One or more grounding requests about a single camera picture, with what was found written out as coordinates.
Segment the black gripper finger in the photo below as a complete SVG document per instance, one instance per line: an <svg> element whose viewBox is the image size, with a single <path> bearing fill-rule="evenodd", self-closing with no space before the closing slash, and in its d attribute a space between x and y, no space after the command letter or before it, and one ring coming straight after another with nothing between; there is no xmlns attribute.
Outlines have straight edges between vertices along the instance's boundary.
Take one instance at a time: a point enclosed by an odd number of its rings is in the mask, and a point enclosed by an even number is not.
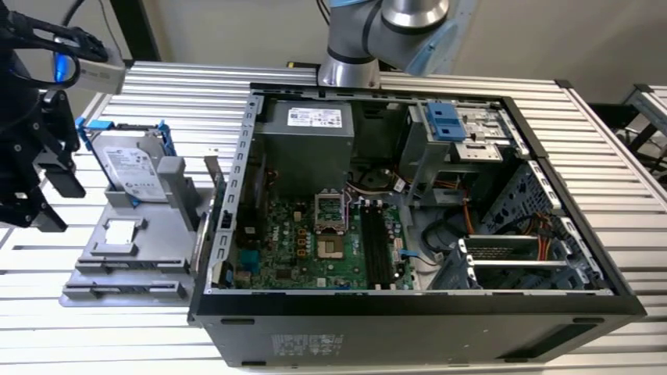
<svg viewBox="0 0 667 375"><path fill-rule="evenodd" d="M62 197L82 198L85 190L74 176L73 153L80 148L80 141L69 99L62 90L44 91L38 99L40 111L32 124L32 134L41 146L36 164Z"/></svg>
<svg viewBox="0 0 667 375"><path fill-rule="evenodd" d="M41 232L64 232L66 224L48 204L38 187L26 193L1 193L1 224L34 227Z"/></svg>

